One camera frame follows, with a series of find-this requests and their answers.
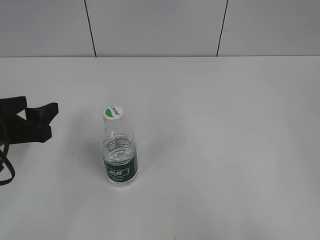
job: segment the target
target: plastic bottle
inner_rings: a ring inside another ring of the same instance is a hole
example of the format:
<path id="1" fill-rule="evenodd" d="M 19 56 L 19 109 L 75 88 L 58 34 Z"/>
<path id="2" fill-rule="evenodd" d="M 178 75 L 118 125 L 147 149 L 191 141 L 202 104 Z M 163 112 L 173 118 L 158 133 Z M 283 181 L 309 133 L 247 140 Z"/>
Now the plastic bottle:
<path id="1" fill-rule="evenodd" d="M 107 107 L 103 120 L 102 148 L 107 178 L 114 184 L 127 184 L 138 174 L 134 134 L 127 128 L 124 110 L 119 106 Z"/>

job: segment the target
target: bottle cap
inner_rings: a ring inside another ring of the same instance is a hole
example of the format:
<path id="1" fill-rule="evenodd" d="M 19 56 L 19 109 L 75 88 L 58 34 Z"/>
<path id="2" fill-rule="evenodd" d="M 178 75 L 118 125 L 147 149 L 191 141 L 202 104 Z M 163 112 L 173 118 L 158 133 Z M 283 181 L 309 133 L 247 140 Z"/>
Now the bottle cap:
<path id="1" fill-rule="evenodd" d="M 120 106 L 108 106 L 103 112 L 103 118 L 107 120 L 117 120 L 124 115 L 124 110 Z"/>

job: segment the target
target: table surface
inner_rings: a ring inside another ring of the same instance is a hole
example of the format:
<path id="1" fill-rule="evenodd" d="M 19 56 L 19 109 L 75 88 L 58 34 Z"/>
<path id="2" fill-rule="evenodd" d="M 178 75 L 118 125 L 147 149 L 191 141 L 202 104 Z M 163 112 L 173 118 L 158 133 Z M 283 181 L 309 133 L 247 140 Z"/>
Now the table surface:
<path id="1" fill-rule="evenodd" d="M 0 239 L 318 240 L 319 78 L 320 57 L 1 58 L 1 98 L 59 114 L 10 146 Z M 100 148 L 113 104 L 137 144 L 124 187 Z"/>

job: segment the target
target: bottle label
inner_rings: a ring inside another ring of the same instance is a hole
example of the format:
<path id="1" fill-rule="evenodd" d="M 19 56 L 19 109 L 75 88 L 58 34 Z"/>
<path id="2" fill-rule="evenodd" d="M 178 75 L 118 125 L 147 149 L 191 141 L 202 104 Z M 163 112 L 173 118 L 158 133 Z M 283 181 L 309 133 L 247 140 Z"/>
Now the bottle label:
<path id="1" fill-rule="evenodd" d="M 104 161 L 106 174 L 115 182 L 123 183 L 132 179 L 138 171 L 137 154 L 126 164 L 112 165 Z"/>

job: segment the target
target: black strap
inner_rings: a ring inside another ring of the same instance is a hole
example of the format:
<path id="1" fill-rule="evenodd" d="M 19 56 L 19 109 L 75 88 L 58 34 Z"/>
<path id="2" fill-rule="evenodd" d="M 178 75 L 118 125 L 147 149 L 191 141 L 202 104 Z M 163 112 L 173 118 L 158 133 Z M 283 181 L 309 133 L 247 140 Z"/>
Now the black strap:
<path id="1" fill-rule="evenodd" d="M 9 169 L 11 173 L 11 178 L 0 181 L 0 186 L 6 185 L 11 183 L 11 181 L 14 179 L 16 172 L 14 167 L 12 166 L 11 162 L 7 158 L 7 154 L 9 151 L 9 140 L 8 140 L 8 133 L 6 129 L 6 125 L 3 121 L 3 119 L 0 116 L 0 127 L 2 128 L 2 132 L 4 135 L 4 150 L 3 152 L 0 150 L 0 159 L 3 161 L 3 163 L 6 165 L 6 167 Z"/>

